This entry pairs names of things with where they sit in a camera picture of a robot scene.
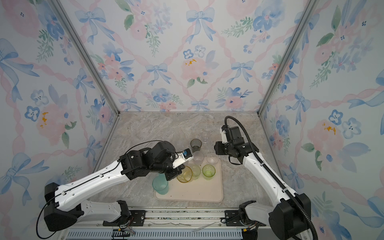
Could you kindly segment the tall teal cup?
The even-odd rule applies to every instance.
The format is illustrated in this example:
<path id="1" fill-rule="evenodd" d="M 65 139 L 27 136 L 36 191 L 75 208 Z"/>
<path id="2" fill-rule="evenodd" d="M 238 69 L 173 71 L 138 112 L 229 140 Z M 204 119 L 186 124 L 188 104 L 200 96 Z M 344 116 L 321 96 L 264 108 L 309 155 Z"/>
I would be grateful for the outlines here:
<path id="1" fill-rule="evenodd" d="M 157 175 L 152 182 L 153 189 L 160 195 L 165 195 L 169 191 L 169 184 L 165 174 Z"/>

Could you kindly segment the bright green glass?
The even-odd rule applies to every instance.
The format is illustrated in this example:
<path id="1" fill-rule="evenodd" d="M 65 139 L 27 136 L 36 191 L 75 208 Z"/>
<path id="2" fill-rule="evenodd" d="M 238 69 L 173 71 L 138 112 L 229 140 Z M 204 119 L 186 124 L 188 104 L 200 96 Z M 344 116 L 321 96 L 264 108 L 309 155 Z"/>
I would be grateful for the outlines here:
<path id="1" fill-rule="evenodd" d="M 202 173 L 204 179 L 211 180 L 216 174 L 216 169 L 212 165 L 205 165 L 203 166 Z"/>

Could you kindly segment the short frosted clear cup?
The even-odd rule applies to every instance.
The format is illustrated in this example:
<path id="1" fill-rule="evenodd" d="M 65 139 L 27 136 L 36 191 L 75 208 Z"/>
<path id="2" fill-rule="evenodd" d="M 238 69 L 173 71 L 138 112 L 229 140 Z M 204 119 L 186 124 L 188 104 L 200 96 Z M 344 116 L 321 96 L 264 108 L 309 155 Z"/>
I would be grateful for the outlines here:
<path id="1" fill-rule="evenodd" d="M 204 162 L 205 155 L 202 151 L 196 151 L 193 153 L 193 161 L 196 165 L 201 165 Z"/>

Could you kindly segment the dark smoky glass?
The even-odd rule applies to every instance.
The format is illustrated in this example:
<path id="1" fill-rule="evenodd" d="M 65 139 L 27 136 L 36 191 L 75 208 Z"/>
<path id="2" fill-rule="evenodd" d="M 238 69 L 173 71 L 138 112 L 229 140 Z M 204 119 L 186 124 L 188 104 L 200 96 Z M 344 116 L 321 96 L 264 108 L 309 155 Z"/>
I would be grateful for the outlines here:
<path id="1" fill-rule="evenodd" d="M 199 139 L 192 139 L 191 142 L 190 142 L 190 146 L 191 146 L 191 150 L 192 152 L 198 152 L 201 150 L 201 147 L 202 147 L 202 141 L 199 140 Z"/>

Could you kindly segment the short light green cup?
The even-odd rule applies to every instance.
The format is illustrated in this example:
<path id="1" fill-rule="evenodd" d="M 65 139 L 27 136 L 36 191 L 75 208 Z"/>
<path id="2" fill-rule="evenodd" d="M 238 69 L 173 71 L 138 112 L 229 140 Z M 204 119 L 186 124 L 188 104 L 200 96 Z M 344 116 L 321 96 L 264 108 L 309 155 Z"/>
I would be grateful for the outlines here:
<path id="1" fill-rule="evenodd" d="M 190 168 L 191 168 L 192 173 L 193 173 L 192 179 L 197 180 L 201 175 L 201 168 L 195 164 L 190 165 Z"/>

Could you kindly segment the yellow amber glass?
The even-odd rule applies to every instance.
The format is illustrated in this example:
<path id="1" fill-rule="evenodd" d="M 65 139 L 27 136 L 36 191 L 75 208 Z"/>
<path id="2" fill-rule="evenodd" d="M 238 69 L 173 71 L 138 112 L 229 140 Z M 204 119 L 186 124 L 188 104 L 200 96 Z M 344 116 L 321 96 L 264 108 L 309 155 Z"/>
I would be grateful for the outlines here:
<path id="1" fill-rule="evenodd" d="M 182 173 L 177 176 L 177 179 L 180 183 L 189 183 L 193 180 L 193 171 L 190 167 L 185 166 L 184 169 L 182 169 Z"/>

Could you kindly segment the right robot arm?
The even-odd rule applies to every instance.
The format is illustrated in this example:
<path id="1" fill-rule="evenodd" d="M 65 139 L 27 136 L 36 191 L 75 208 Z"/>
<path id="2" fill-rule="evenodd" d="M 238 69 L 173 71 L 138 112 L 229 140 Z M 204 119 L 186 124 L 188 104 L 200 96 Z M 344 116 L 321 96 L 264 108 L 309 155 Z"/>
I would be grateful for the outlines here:
<path id="1" fill-rule="evenodd" d="M 222 139 L 214 146 L 216 154 L 236 158 L 238 164 L 258 180 L 272 203 L 270 207 L 257 201 L 242 203 L 238 210 L 241 223 L 245 226 L 269 226 L 280 240 L 297 239 L 299 235 L 317 240 L 319 237 L 311 220 L 311 200 L 308 196 L 297 194 L 283 182 L 247 132 L 241 133 L 239 127 L 223 125 L 220 133 Z"/>

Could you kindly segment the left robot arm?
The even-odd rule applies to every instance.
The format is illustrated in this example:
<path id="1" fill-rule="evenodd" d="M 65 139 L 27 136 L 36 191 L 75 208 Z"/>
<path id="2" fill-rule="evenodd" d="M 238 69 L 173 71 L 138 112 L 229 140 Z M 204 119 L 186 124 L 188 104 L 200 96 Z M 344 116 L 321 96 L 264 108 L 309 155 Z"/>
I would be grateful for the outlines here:
<path id="1" fill-rule="evenodd" d="M 149 173 L 163 174 L 167 181 L 173 180 L 192 159 L 190 149 L 177 152 L 170 142 L 157 141 L 152 148 L 131 148 L 107 167 L 75 182 L 50 183 L 45 186 L 46 206 L 42 212 L 48 230 L 57 232 L 77 222 L 92 221 L 103 221 L 107 227 L 127 225 L 132 213 L 126 201 L 92 203 L 89 198 Z"/>

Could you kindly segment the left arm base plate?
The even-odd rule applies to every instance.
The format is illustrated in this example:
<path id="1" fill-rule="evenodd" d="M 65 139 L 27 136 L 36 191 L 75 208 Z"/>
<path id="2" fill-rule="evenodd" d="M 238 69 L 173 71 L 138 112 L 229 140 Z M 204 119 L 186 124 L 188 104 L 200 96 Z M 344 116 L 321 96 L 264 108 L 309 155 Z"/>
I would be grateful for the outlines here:
<path id="1" fill-rule="evenodd" d="M 123 214 L 112 222 L 103 221 L 104 227 L 142 227 L 144 225 L 145 210 L 133 210 L 129 214 Z"/>

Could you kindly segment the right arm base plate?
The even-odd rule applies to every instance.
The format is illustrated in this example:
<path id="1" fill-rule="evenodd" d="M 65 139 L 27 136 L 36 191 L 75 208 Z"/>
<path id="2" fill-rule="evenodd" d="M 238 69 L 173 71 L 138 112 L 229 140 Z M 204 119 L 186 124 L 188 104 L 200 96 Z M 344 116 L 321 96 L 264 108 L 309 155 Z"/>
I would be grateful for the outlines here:
<path id="1" fill-rule="evenodd" d="M 245 222 L 241 220 L 238 210 L 225 210 L 225 216 L 221 218 L 220 223 L 226 225 L 227 227 L 243 227 L 250 228 L 258 224 L 257 221 Z"/>

